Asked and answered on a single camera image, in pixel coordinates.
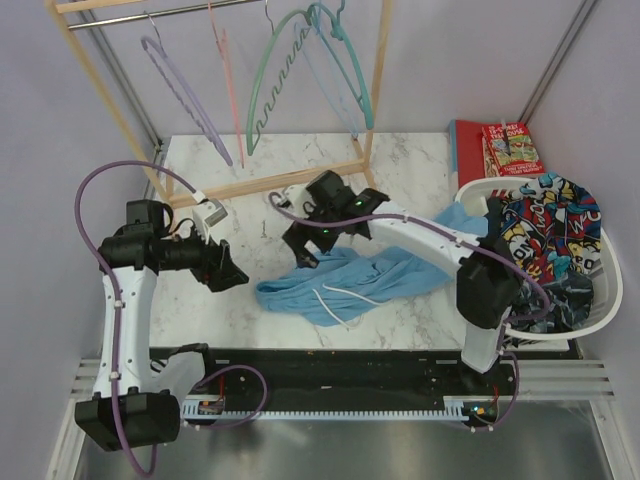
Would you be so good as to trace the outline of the teal plastic hanger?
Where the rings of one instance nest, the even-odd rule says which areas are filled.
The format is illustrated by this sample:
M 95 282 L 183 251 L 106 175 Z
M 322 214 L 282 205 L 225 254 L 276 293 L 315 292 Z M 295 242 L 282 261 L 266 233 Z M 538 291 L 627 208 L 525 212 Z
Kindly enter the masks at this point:
M 374 125 L 373 104 L 359 58 L 341 22 L 345 7 L 345 1 L 340 1 L 336 10 L 332 10 L 323 1 L 312 1 L 309 6 L 311 18 L 309 27 L 322 28 L 324 42 L 338 66 L 338 79 L 343 87 L 343 96 L 347 107 L 355 116 L 360 135 Z M 312 42 L 319 48 L 319 55 L 322 55 L 322 47 L 318 41 L 312 38 Z

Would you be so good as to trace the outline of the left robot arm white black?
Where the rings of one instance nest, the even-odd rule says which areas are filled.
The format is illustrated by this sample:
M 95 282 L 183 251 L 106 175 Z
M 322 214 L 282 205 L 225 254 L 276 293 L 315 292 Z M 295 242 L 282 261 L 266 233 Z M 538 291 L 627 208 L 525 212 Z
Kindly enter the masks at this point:
M 105 238 L 98 252 L 105 292 L 100 368 L 92 396 L 75 407 L 77 425 L 103 450 L 118 451 L 174 441 L 181 407 L 189 393 L 208 393 L 219 369 L 205 360 L 204 343 L 177 347 L 160 371 L 151 368 L 150 319 L 154 291 L 163 271 L 188 270 L 210 292 L 248 282 L 226 240 L 212 230 L 227 215 L 217 200 L 191 210 L 188 237 L 171 236 L 173 211 L 163 202 L 130 201 L 126 222 Z

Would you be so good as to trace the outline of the light blue shorts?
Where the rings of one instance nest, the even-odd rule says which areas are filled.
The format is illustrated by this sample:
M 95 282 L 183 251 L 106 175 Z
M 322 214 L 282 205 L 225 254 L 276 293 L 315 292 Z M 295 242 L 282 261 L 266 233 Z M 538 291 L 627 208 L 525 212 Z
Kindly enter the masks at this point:
M 255 287 L 266 311 L 298 314 L 313 325 L 345 326 L 396 298 L 426 295 L 453 280 L 437 266 L 400 248 L 362 256 L 335 247 L 319 256 L 315 268 L 294 268 Z

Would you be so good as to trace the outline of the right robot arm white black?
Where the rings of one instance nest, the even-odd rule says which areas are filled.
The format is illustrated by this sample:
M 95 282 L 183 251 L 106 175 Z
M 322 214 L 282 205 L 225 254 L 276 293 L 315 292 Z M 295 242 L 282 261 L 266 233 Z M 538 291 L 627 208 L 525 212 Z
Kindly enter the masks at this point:
M 438 267 L 455 281 L 455 308 L 466 322 L 458 381 L 467 392 L 483 392 L 494 381 L 509 311 L 523 283 L 548 308 L 541 285 L 519 267 L 502 237 L 490 238 L 446 227 L 411 213 L 378 190 L 355 193 L 342 177 L 326 170 L 305 186 L 272 192 L 269 202 L 289 220 L 282 238 L 298 266 L 315 268 L 313 244 L 328 252 L 342 234 L 400 247 Z

